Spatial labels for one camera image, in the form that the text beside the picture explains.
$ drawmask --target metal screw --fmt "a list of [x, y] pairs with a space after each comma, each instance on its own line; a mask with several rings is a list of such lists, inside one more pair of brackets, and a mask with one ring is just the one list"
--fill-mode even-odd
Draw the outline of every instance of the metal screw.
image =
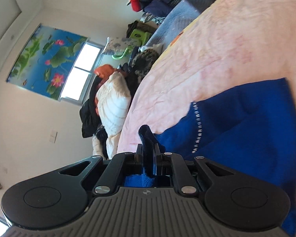
[[95, 187], [95, 189], [94, 189], [94, 191], [98, 194], [106, 194], [106, 193], [110, 192], [110, 190], [111, 189], [105, 185]]
[[184, 186], [181, 188], [181, 191], [186, 194], [193, 194], [197, 191], [197, 189], [193, 186]]

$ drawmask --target patterned pillow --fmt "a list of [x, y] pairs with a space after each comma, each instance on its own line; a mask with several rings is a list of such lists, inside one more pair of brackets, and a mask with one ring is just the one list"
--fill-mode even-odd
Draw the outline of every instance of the patterned pillow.
[[132, 47], [135, 47], [135, 46], [140, 46], [140, 44], [141, 42], [138, 39], [108, 37], [108, 41], [106, 43], [106, 46], [102, 54], [122, 56], [124, 51], [129, 45]]

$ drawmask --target wall molding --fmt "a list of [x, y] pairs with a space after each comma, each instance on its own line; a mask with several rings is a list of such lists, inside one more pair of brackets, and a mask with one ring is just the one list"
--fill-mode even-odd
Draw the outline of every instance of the wall molding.
[[16, 0], [16, 2], [21, 13], [0, 40], [0, 71], [21, 34], [43, 8], [43, 0]]

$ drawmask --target lotus painting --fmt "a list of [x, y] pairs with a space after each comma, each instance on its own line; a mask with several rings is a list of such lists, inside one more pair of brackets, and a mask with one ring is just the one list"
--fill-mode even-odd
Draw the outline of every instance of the lotus painting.
[[59, 100], [87, 38], [40, 25], [21, 51], [7, 82]]

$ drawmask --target pink bedspread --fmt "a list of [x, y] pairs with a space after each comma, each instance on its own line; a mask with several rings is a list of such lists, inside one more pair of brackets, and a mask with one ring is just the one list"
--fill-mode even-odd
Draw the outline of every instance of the pink bedspread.
[[178, 123], [194, 100], [282, 77], [296, 100], [296, 0], [217, 0], [142, 81], [118, 152], [136, 151], [143, 124], [162, 133]]

